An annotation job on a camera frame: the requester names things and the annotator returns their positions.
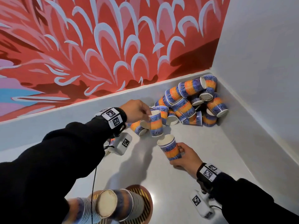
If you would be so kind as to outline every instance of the left hand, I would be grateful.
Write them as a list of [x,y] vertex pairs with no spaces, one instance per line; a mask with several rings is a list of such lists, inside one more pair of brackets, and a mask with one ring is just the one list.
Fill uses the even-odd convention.
[[129,100],[120,106],[127,115],[127,123],[134,123],[139,120],[149,121],[152,114],[148,105],[141,100]]

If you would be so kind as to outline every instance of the hand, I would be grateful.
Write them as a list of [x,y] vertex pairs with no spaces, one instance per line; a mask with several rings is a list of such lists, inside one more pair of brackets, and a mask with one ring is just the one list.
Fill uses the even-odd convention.
[[149,116],[152,114],[149,106],[141,100],[129,100],[120,108],[126,113],[128,123],[134,123],[139,120],[149,121]]
[[185,143],[177,143],[177,145],[180,152],[185,152],[185,154],[182,155],[182,158],[180,159],[171,160],[170,164],[183,167],[189,175],[197,178],[196,173],[200,165],[203,163],[202,160],[199,158],[197,153]]

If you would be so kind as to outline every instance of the painted wall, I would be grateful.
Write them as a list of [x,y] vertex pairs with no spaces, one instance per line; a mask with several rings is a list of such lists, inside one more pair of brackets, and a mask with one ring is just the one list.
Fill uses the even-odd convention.
[[212,70],[299,163],[299,0],[231,0]]
[[0,121],[209,69],[230,0],[0,0]]

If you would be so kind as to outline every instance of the white wall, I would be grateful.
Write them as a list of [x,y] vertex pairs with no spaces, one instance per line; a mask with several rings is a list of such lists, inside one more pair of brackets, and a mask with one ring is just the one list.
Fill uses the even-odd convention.
[[298,6],[299,0],[231,0],[212,66],[297,163]]

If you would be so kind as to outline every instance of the wrist-mounted device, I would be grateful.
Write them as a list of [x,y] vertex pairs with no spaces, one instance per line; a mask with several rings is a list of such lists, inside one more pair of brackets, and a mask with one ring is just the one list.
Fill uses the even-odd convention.
[[215,165],[203,163],[196,173],[196,181],[200,184],[202,190],[211,193],[213,189],[212,182],[221,172]]
[[114,137],[119,137],[121,132],[126,128],[126,124],[123,122],[120,112],[115,108],[103,109],[99,111],[94,118],[104,118],[108,121],[111,129],[114,129],[117,126],[121,126],[121,129],[118,133],[113,133]]

